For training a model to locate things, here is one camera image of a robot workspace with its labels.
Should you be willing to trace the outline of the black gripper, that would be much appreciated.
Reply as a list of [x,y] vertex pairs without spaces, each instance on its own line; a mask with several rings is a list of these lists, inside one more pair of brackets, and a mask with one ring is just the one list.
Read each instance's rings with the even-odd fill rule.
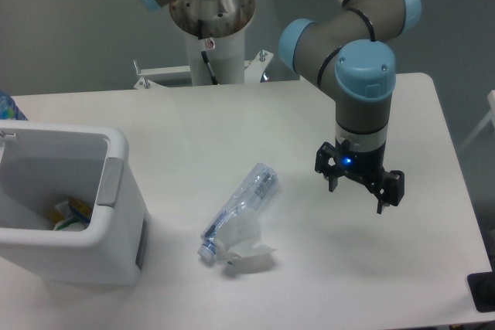
[[316,152],[315,171],[328,182],[330,192],[343,176],[366,185],[377,198],[377,213],[382,214],[386,206],[398,206],[405,194],[405,174],[383,167],[386,138],[386,131],[336,131],[335,147],[325,141]]

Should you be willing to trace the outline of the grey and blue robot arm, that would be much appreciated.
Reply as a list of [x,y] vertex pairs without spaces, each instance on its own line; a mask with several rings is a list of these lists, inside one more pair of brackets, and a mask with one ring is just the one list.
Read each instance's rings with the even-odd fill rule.
[[[168,7],[188,42],[192,82],[219,85],[244,81],[244,30],[254,0],[141,0],[149,10]],[[405,193],[401,171],[385,170],[395,57],[387,42],[418,23],[421,0],[338,0],[342,12],[326,23],[291,22],[278,55],[294,73],[336,105],[333,143],[316,153],[315,170],[329,189],[345,177],[364,185],[377,206],[397,206]]]

